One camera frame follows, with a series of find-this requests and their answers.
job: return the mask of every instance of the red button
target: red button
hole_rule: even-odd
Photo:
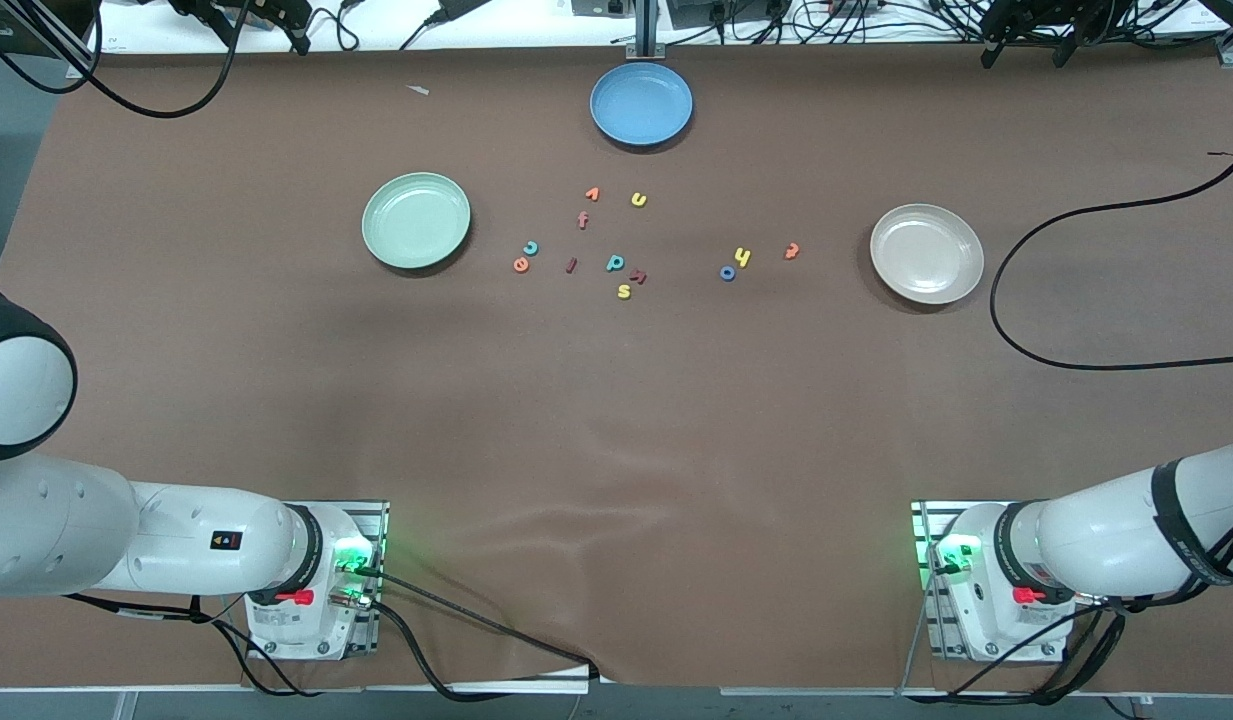
[[[1046,598],[1046,593],[1041,593],[1032,588],[1012,588],[1012,600],[1020,603],[1020,605],[1028,605],[1033,600],[1042,600]]]
[[[314,604],[314,592],[309,588],[296,592],[281,592],[275,595],[279,600],[291,600],[296,605],[313,605]]]

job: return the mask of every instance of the gray floor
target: gray floor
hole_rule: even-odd
[[[26,59],[36,76],[58,83],[60,64]],[[0,254],[12,227],[41,138],[55,100],[37,92],[0,63]],[[157,629],[150,626],[150,631]],[[222,662],[228,651],[222,646]],[[113,693],[0,693],[0,720],[109,720],[118,718]],[[133,720],[313,720],[324,718],[416,718],[425,720],[566,720],[573,697],[514,697],[457,705],[432,693],[337,693],[314,700],[244,692],[141,693]],[[1126,708],[1127,702],[1120,702]],[[779,720],[1116,720],[1095,698],[1069,698],[1058,706],[920,706],[867,697],[721,697],[709,688],[633,688],[593,684],[576,719],[779,719]],[[1233,700],[1160,698],[1152,716],[1163,720],[1233,720]]]

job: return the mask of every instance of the brown tablecloth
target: brown tablecloth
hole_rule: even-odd
[[[990,272],[1051,215],[1210,178],[1228,159],[1206,152],[1233,150],[1233,72],[1206,53],[1084,51],[1055,70],[1010,51],[981,72],[970,47],[674,49],[695,117],[652,154],[588,117],[618,60],[245,58],[178,122],[64,99],[0,270],[81,366],[44,451],[132,480],[388,498],[392,571],[620,682],[878,688],[917,612],[912,498],[1058,496],[1233,441],[1233,366],[1032,364],[988,323],[988,277],[919,311],[867,250],[891,206],[935,202],[977,228]],[[213,76],[107,74],[154,106]],[[412,170],[473,205],[432,277],[388,272],[359,232]],[[736,247],[752,259],[721,282]],[[629,301],[612,254],[649,275]],[[1233,182],[1046,232],[1001,309],[1064,359],[1233,353]],[[392,602],[444,679],[562,666]],[[965,673],[921,653],[912,683]],[[296,676],[419,682],[388,629],[374,660]],[[0,685],[237,679],[212,630],[0,600]],[[1233,693],[1233,589],[1134,618],[1091,688]]]

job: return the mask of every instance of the green plate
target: green plate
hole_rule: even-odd
[[[469,197],[435,173],[409,173],[375,191],[363,211],[363,239],[380,261],[417,269],[440,261],[469,233]]]

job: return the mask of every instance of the plate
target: plate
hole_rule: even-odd
[[[926,305],[964,297],[985,272],[985,252],[972,226],[935,205],[901,205],[878,219],[869,258],[888,287]]]
[[[380,261],[414,270],[451,255],[469,233],[469,197],[435,173],[393,178],[363,211],[363,240]]]
[[[656,63],[625,63],[607,70],[589,94],[589,113],[603,134],[626,145],[656,145],[692,120],[686,79]]]

